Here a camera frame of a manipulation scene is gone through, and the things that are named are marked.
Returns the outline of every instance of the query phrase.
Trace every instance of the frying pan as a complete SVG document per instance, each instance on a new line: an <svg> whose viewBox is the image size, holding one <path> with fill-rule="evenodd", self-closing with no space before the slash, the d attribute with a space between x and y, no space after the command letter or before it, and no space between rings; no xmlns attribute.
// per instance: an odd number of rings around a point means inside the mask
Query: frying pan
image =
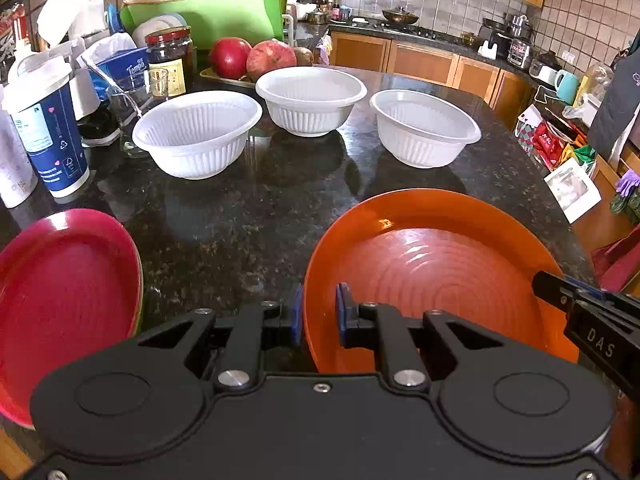
<svg viewBox="0 0 640 480"><path fill-rule="evenodd" d="M400 25L411 25L420 19L420 17L415 14L402 10L383 10L382 15L390 22Z"/></svg>
<svg viewBox="0 0 640 480"><path fill-rule="evenodd" d="M0 412L33 428L41 378L133 335L141 309L140 257L115 218L70 209L30 225L0 253Z"/></svg>
<svg viewBox="0 0 640 480"><path fill-rule="evenodd" d="M346 282L358 303L389 303L409 317L439 308L576 361L564 314L532 293L538 270L561 275L529 230L485 202L441 189L375 196L338 218L309 261L309 349L323 374L374 370L372 352L338 343L335 287Z"/></svg>

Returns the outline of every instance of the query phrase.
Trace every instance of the teal mug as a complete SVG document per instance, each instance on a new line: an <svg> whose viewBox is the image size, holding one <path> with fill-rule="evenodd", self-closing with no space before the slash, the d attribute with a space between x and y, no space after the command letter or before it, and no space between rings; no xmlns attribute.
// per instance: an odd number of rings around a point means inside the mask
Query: teal mug
<svg viewBox="0 0 640 480"><path fill-rule="evenodd" d="M578 93L578 78L566 70L558 70L554 86L558 99L562 99L568 105L573 105L575 95Z"/></svg>

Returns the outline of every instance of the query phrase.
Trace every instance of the screw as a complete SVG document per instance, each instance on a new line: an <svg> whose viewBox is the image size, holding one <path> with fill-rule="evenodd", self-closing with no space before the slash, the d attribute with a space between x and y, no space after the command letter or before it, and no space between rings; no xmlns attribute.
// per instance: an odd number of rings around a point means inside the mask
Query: screw
<svg viewBox="0 0 640 480"><path fill-rule="evenodd" d="M66 480L66 475L58 469L52 469L47 475L47 480Z"/></svg>
<svg viewBox="0 0 640 480"><path fill-rule="evenodd" d="M394 381L401 386L420 386L427 377L418 370L400 370L394 374Z"/></svg>
<svg viewBox="0 0 640 480"><path fill-rule="evenodd" d="M325 394L331 389L331 385L327 383L314 384L314 390L319 394Z"/></svg>
<svg viewBox="0 0 640 480"><path fill-rule="evenodd" d="M249 382L249 374L242 370L225 370L218 375L218 381L225 386L244 386Z"/></svg>
<svg viewBox="0 0 640 480"><path fill-rule="evenodd" d="M593 471L583 471L581 472L575 480L598 480L598 475Z"/></svg>

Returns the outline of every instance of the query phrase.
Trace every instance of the purple glove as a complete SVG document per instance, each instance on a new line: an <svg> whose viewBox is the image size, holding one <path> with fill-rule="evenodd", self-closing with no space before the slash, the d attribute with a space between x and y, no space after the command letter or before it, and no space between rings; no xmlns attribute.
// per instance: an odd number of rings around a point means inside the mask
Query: purple glove
<svg viewBox="0 0 640 480"><path fill-rule="evenodd" d="M640 176L637 176L634 170L628 170L617 182L616 191L626 198L638 186L640 186Z"/></svg>

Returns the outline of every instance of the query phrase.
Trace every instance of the white plastic bowl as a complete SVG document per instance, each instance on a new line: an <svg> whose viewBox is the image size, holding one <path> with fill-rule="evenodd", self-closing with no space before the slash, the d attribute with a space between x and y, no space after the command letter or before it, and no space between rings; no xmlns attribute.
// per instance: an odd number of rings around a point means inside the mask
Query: white plastic bowl
<svg viewBox="0 0 640 480"><path fill-rule="evenodd" d="M476 122L457 106L411 90L383 90L369 104L378 136L392 155L414 168L439 168L482 137Z"/></svg>
<svg viewBox="0 0 640 480"><path fill-rule="evenodd" d="M367 88L353 75L319 66L267 72L255 84L271 120L300 137L319 137L342 126Z"/></svg>
<svg viewBox="0 0 640 480"><path fill-rule="evenodd" d="M196 92L143 115L133 142L164 172L199 180L220 173L240 156L247 131L261 116L262 107L244 94Z"/></svg>

